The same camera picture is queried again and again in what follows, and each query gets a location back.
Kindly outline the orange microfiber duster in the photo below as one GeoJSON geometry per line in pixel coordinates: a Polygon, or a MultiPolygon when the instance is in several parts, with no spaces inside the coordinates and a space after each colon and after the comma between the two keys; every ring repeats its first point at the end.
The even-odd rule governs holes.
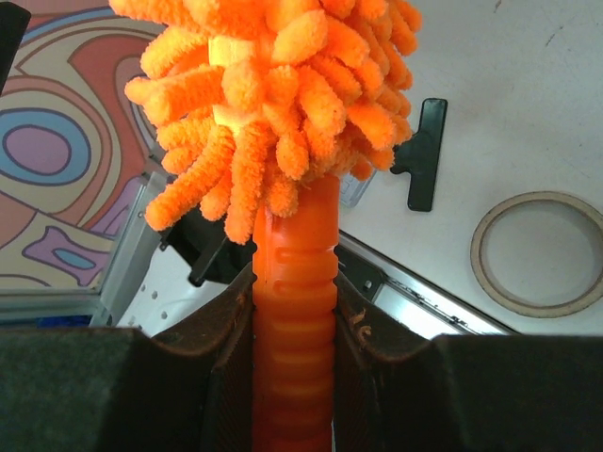
{"type": "Polygon", "coordinates": [[[406,1],[114,1],[162,24],[126,97],[175,179],[157,231],[199,207],[253,241],[253,449],[328,451],[338,197],[345,174],[388,170],[408,140],[404,59],[422,17],[406,1]]]}

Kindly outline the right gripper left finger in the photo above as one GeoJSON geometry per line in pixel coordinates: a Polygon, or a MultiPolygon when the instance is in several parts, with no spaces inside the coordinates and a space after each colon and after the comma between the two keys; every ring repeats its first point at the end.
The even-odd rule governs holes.
{"type": "Polygon", "coordinates": [[[128,328],[1,333],[5,451],[248,451],[253,274],[154,337],[128,328]]]}

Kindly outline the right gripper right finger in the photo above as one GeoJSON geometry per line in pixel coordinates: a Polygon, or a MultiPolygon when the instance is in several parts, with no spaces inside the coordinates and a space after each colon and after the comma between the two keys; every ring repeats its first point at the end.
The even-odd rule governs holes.
{"type": "Polygon", "coordinates": [[[335,283],[337,450],[601,449],[599,337],[426,339],[335,283]]]}

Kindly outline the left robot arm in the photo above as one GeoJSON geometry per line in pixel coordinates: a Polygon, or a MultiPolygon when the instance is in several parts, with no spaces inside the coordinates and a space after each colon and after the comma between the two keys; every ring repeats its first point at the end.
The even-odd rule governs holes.
{"type": "Polygon", "coordinates": [[[244,245],[232,242],[225,234],[224,221],[209,221],[198,208],[160,235],[160,248],[171,247],[190,265],[186,276],[197,287],[204,282],[230,284],[252,261],[256,250],[251,239],[244,245]]]}

